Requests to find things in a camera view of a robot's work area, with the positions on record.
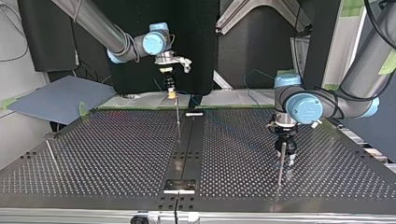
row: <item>metal rod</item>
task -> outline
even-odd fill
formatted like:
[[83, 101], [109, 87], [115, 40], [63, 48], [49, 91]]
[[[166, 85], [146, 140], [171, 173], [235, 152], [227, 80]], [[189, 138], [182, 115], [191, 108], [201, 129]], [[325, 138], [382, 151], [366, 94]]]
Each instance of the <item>metal rod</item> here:
[[56, 160], [55, 155], [53, 154], [52, 147], [50, 146], [50, 140], [46, 140], [47, 148], [49, 149], [49, 154], [53, 160]]
[[[377, 21], [384, 33], [396, 42], [396, 4], [389, 4]], [[373, 29], [349, 68], [341, 89], [360, 98], [376, 95], [388, 81], [389, 76], [378, 74], [391, 50], [391, 46]]]
[[277, 178], [277, 184], [282, 186], [282, 175], [283, 175], [283, 166], [285, 164], [285, 156], [286, 156], [286, 143], [282, 143], [282, 149], [280, 152], [280, 163], [279, 163], [279, 176]]
[[177, 132], [178, 132], [178, 137], [181, 137], [181, 130], [180, 130], [180, 112], [179, 112], [179, 107], [178, 107], [178, 94], [176, 93], [176, 98], [175, 98], [175, 106], [176, 106], [176, 116], [177, 116]]
[[[71, 18], [76, 15], [79, 0], [52, 0]], [[124, 34], [111, 22], [92, 0], [81, 0], [77, 23], [113, 53], [125, 49]]]

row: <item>metal plate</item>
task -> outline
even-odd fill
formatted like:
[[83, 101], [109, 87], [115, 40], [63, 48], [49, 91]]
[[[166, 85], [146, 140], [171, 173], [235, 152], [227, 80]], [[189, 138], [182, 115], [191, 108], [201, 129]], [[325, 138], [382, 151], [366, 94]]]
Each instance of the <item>metal plate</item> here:
[[203, 139], [194, 210], [396, 214], [396, 175], [328, 122], [300, 128], [292, 175], [279, 188], [276, 138], [265, 127], [273, 113], [205, 112], [203, 135], [194, 136]]
[[96, 112], [51, 142], [56, 161], [41, 147], [3, 170], [0, 205], [156, 210], [177, 140], [173, 110]]
[[[324, 122], [302, 127], [290, 179], [277, 182], [268, 109], [99, 111], [0, 171], [0, 207], [396, 214], [396, 175]], [[163, 195], [167, 179], [194, 195]]]

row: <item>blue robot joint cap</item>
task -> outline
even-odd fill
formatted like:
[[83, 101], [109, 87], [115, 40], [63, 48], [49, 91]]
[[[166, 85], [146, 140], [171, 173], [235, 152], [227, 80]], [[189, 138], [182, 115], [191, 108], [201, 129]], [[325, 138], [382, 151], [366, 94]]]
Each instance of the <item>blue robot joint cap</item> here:
[[297, 122], [311, 124], [323, 115], [323, 104], [313, 94], [298, 93], [286, 102], [286, 111]]
[[301, 77], [297, 74], [278, 75], [275, 78], [275, 88], [301, 85]]

